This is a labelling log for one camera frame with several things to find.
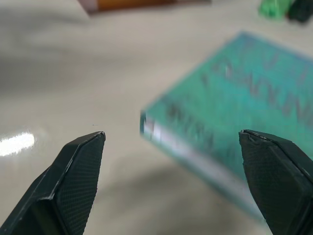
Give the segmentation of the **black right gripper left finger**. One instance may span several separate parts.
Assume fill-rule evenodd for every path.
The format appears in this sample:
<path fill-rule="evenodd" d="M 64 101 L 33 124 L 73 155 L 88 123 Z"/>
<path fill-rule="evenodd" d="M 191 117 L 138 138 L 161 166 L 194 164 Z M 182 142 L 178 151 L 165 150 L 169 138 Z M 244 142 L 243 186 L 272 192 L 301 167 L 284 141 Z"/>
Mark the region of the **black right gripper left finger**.
<path fill-rule="evenodd" d="M 67 143 L 2 224 L 2 235 L 81 235 L 97 193 L 106 135 Z"/>

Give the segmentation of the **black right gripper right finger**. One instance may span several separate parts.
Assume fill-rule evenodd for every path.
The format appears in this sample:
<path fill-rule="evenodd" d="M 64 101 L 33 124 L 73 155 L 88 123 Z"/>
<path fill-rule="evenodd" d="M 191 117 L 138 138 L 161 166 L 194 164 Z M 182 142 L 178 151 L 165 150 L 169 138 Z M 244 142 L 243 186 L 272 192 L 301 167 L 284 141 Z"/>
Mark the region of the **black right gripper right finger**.
<path fill-rule="evenodd" d="M 313 162 L 292 141 L 239 133 L 249 190 L 274 235 L 313 233 Z"/>

